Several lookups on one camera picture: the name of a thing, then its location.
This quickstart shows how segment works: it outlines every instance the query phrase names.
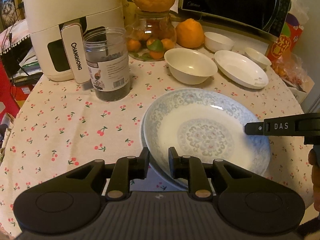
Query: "human hand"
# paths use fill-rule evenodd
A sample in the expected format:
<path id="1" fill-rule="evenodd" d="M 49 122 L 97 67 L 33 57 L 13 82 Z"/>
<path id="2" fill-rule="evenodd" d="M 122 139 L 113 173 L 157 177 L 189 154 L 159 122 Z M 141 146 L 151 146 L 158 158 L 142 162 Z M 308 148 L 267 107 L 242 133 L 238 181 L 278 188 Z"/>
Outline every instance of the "human hand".
<path id="1" fill-rule="evenodd" d="M 317 163 L 316 152 L 311 149 L 309 152 L 308 160 L 312 165 L 311 179 L 313 183 L 313 198 L 315 200 L 315 210 L 320 212 L 320 168 Z"/>

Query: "wall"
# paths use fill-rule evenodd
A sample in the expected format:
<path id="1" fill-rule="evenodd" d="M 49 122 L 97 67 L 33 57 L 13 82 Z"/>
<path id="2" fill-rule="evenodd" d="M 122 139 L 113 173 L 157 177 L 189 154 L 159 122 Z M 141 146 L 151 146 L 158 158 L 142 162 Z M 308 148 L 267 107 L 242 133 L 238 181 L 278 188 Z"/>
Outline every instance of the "wall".
<path id="1" fill-rule="evenodd" d="M 320 95 L 320 0 L 301 1 L 309 7 L 310 20 L 305 24 L 293 53 L 302 58 L 303 68 L 315 82 L 313 89 L 301 104 L 303 111 L 307 113 Z"/>

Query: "framed picture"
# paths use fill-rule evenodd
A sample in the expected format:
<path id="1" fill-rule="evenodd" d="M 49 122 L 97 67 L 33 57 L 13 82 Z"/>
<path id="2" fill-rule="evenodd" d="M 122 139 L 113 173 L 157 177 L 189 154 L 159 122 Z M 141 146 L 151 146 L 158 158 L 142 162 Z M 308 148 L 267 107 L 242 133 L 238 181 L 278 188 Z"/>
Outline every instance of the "framed picture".
<path id="1" fill-rule="evenodd" d="M 0 0 L 0 18 L 4 30 L 18 20 L 15 0 Z"/>

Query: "white label sticker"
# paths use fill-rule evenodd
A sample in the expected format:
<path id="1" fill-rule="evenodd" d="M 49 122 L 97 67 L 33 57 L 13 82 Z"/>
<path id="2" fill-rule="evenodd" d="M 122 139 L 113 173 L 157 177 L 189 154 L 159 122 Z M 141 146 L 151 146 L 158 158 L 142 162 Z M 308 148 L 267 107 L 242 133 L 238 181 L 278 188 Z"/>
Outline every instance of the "white label sticker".
<path id="1" fill-rule="evenodd" d="M 30 91 L 30 89 L 28 87 L 24 87 L 24 88 L 21 88 L 21 89 L 22 89 L 22 92 L 24 94 L 26 94 L 26 95 L 31 93 L 31 91 Z"/>
<path id="2" fill-rule="evenodd" d="M 129 57 L 123 56 L 97 64 L 88 62 L 92 85 L 100 91 L 114 91 L 129 82 Z"/>

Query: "table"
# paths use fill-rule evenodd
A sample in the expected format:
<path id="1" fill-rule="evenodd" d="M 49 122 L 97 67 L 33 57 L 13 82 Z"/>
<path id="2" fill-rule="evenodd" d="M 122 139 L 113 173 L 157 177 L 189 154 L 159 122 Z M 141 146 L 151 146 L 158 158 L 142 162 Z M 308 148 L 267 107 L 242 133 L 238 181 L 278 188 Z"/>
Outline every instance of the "table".
<path id="1" fill-rule="evenodd" d="M 213 57 L 206 49 L 200 52 Z M 175 80 L 164 61 L 129 59 L 132 90 L 124 99 L 106 103 L 88 84 L 52 82 L 42 77 L 21 108 L 0 167 L 0 223 L 13 236 L 20 233 L 12 212 L 24 190 L 94 159 L 114 163 L 142 150 L 141 121 L 150 104 L 171 90 L 187 87 Z M 302 114 L 292 93 L 271 68 L 269 84 L 250 90 L 222 76 L 193 87 L 227 95 L 264 118 Z M 297 191 L 306 207 L 313 202 L 311 166 L 301 137 L 270 137 L 272 158 L 265 177 Z M 176 190 L 149 168 L 145 181 L 131 181 L 132 190 Z"/>

